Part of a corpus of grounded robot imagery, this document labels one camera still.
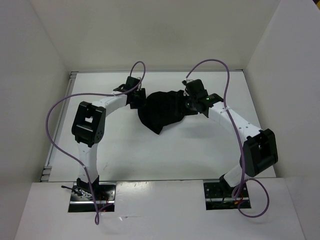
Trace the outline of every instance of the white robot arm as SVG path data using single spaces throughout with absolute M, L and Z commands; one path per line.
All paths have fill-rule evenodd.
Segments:
M 85 165 L 94 190 L 99 187 L 97 151 L 98 143 L 105 133 L 106 117 L 128 104 L 131 109 L 136 109 L 145 103 L 144 88 L 119 95 L 132 89 L 139 82 L 139 79 L 129 76 L 125 84 L 114 89 L 111 93 L 113 96 L 107 96 L 92 103 L 83 101 L 78 106 L 71 131 L 78 143 L 79 160 Z M 79 189 L 90 193 L 89 180 L 82 166 L 80 166 L 76 183 Z
M 238 129 L 243 146 L 245 159 L 244 179 L 252 178 L 278 162 L 275 134 L 270 130 L 262 130 L 250 124 L 247 120 L 225 107 L 224 100 L 217 94 L 209 95 L 200 79 L 182 82 L 185 85 L 185 107 L 189 110 L 204 114 L 207 118 L 217 122 L 226 130 L 235 134 L 228 116 L 229 110 Z M 233 169 L 220 177 L 220 182 L 226 188 L 234 188 L 241 181 L 241 161 Z
M 120 94 L 119 91 L 113 91 L 111 94 L 116 95 Z M 99 101 L 94 101 L 91 103 L 90 107 L 96 109 L 102 109 L 104 112 L 104 118 L 106 118 L 109 114 L 114 112 L 115 110 L 122 108 L 127 105 L 127 95 L 119 95 L 119 96 L 107 96 Z M 96 134 L 96 140 L 99 141 L 103 137 L 103 130 L 100 129 Z M 92 146 L 84 142 L 78 143 L 78 150 L 79 150 L 79 159 L 81 162 L 84 163 L 86 166 L 89 177 L 92 180 L 96 180 L 99 177 L 98 170 L 97 170 L 97 151 L 98 151 L 98 142 L 94 143 Z M 88 178 L 86 172 L 83 167 L 80 167 L 80 172 L 78 178 L 84 182 L 88 182 Z

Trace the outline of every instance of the white panel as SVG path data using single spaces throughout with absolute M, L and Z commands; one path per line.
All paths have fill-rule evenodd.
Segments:
M 279 0 L 30 0 L 70 70 L 244 68 Z M 222 69 L 219 64 L 202 69 Z
M 263 127 L 276 136 L 279 176 L 306 239 L 319 239 L 320 11 L 311 0 L 282 0 L 246 70 Z
M 270 207 L 260 218 L 243 217 L 237 209 L 206 211 L 203 182 L 119 182 L 115 212 L 68 213 L 70 192 L 63 183 L 34 183 L 15 240 L 304 240 L 284 179 L 262 179 Z M 258 214 L 266 196 L 248 182 L 252 209 Z
M 0 32 L 0 239 L 12 240 L 48 153 L 47 110 L 68 73 L 28 1 L 0 1 Z
M 184 89 L 186 72 L 147 72 L 142 86 L 147 95 Z M 72 93 L 111 93 L 125 83 L 128 73 L 79 73 Z M 195 72 L 190 78 L 201 79 L 209 93 L 223 96 L 225 72 Z M 260 126 L 243 72 L 231 72 L 227 101 L 229 106 Z M 92 102 L 99 96 L 78 96 L 70 100 L 57 144 L 78 156 L 71 127 L 81 101 Z M 97 168 L 102 181 L 217 179 L 239 164 L 236 136 L 204 115 L 186 116 L 166 126 L 160 135 L 145 127 L 136 109 L 129 106 L 110 114 L 98 146 Z M 54 149 L 50 159 L 51 182 L 75 181 L 79 164 Z M 275 177 L 273 168 L 260 177 Z

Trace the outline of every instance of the cable tie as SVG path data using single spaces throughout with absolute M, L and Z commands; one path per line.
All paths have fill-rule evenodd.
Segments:
M 224 112 L 226 112 L 227 110 L 231 109 L 231 107 L 227 106 L 223 111 L 221 111 L 220 113 L 223 114 Z

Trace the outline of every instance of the white table surface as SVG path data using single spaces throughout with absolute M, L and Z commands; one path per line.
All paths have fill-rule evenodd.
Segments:
M 186 72 L 147 72 L 142 87 L 147 95 L 184 89 Z M 78 73 L 72 89 L 75 93 L 110 93 L 125 83 L 127 72 Z M 141 76 L 136 72 L 134 77 Z M 194 72 L 189 79 L 201 79 L 210 94 L 223 96 L 226 72 Z M 92 102 L 99 96 L 70 99 L 56 143 L 78 156 L 71 127 L 81 101 Z M 227 103 L 250 123 L 260 126 L 243 72 L 230 73 Z M 163 128 L 156 135 L 139 120 L 136 109 L 118 109 L 106 118 L 105 133 L 99 143 L 97 169 L 101 181 L 195 180 L 217 179 L 240 159 L 235 135 L 204 115 L 187 116 L 183 121 Z M 53 149 L 50 182 L 75 181 L 79 165 Z M 273 167 L 258 177 L 275 177 Z
M 304 240 L 286 182 L 262 178 L 270 206 L 259 218 L 237 209 L 206 210 L 203 181 L 118 182 L 114 212 L 68 213 L 71 182 L 33 183 L 15 240 Z M 264 191 L 247 183 L 256 215 L 266 205 Z

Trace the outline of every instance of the rectangular cutout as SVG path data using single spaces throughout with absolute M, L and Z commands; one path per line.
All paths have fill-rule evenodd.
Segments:
M 231 197 L 231 192 L 224 194 L 220 188 L 219 180 L 203 181 L 203 189 L 205 196 L 206 210 L 222 210 L 222 209 L 237 209 L 237 202 L 245 201 L 240 205 L 241 209 L 250 209 L 250 199 L 247 185 L 243 185 L 241 192 L 242 196 L 234 200 Z
M 98 208 L 103 208 L 106 203 L 112 204 L 108 206 L 104 212 L 114 212 L 115 211 L 115 200 L 116 200 L 116 183 L 115 182 L 100 182 L 100 189 L 102 189 L 99 198 L 96 199 Z M 92 199 L 85 197 L 84 195 L 78 195 L 75 192 L 71 193 L 69 202 L 69 213 L 87 213 L 95 212 L 95 206 Z

